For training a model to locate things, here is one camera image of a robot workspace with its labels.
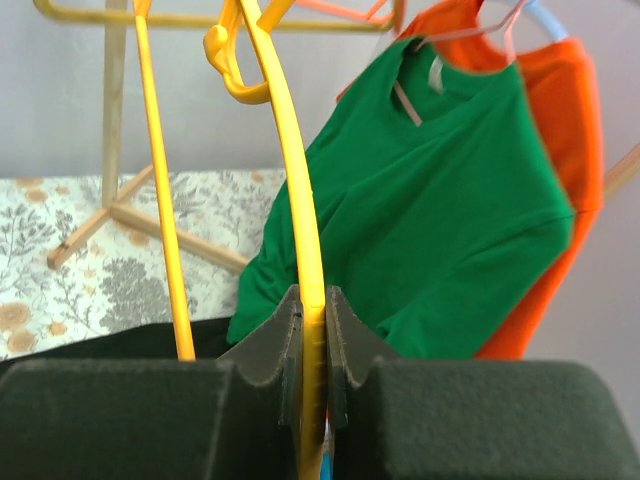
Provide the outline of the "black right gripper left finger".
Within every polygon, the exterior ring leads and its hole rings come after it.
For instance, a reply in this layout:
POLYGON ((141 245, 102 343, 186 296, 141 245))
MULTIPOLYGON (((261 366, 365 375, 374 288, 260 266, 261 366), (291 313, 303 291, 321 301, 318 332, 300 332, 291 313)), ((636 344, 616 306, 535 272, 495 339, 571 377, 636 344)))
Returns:
POLYGON ((18 363, 1 379, 5 479, 294 479, 301 304, 216 360, 18 363))

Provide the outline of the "black t shirt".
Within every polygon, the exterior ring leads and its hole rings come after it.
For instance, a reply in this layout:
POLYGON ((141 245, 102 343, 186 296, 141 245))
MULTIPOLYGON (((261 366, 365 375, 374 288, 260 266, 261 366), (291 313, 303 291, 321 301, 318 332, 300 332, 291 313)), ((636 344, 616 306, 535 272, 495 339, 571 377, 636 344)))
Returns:
MULTIPOLYGON (((197 358, 217 358, 231 348, 231 344, 226 341, 230 320, 230 317, 223 317, 191 324, 197 358)), ((21 361, 36 359, 176 360, 174 328, 170 323, 147 324, 18 358, 2 360, 1 375, 21 361)))

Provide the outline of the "dark yellow plastic hanger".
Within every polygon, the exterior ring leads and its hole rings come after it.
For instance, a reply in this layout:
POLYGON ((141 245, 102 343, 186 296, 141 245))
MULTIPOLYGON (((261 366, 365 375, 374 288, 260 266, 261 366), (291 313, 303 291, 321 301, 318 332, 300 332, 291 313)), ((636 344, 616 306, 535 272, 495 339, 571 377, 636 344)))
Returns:
MULTIPOLYGON (((204 48, 208 61, 222 75, 225 87, 237 101, 251 105, 268 102, 273 109, 287 175, 303 307, 298 474, 302 479, 316 479, 320 474, 326 418, 325 282, 301 133, 289 87, 271 39, 272 30, 291 6, 289 1, 272 1, 267 8, 261 9, 255 1, 227 1, 218 22, 205 36, 204 48), (236 61, 235 41, 241 25, 248 30, 264 76, 263 83, 254 86, 244 84, 236 61)), ((181 360, 192 361, 195 350, 151 61, 147 22, 150 8, 148 1, 135 2, 134 22, 177 355, 181 360)))

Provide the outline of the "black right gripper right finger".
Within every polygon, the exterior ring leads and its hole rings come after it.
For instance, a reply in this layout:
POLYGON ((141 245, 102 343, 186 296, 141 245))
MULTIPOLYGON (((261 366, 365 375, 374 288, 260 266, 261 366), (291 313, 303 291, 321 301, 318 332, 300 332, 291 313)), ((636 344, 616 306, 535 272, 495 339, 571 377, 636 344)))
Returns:
POLYGON ((556 361, 400 356, 326 292, 336 479, 635 479, 607 385, 556 361))

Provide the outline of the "blue t shirt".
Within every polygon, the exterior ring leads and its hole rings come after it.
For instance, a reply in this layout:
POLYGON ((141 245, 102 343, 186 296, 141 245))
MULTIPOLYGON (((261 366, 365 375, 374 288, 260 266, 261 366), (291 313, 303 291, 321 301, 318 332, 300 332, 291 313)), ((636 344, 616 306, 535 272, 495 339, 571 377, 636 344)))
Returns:
POLYGON ((320 480, 331 480, 332 472, 331 472, 331 449, 330 442, 325 440, 323 443, 323 451, 322 451, 322 461, 320 468, 320 480))

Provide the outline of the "orange plastic hanger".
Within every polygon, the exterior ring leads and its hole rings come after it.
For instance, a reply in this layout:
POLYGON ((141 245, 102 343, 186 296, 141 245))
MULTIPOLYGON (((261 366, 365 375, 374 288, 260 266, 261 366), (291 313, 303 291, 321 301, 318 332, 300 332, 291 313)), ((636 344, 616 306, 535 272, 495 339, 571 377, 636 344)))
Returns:
POLYGON ((355 21, 384 23, 393 17, 392 11, 384 15, 378 15, 378 12, 386 5, 385 1, 376 1, 367 11, 359 11, 350 7, 321 0, 296 0, 295 3, 306 9, 355 21))

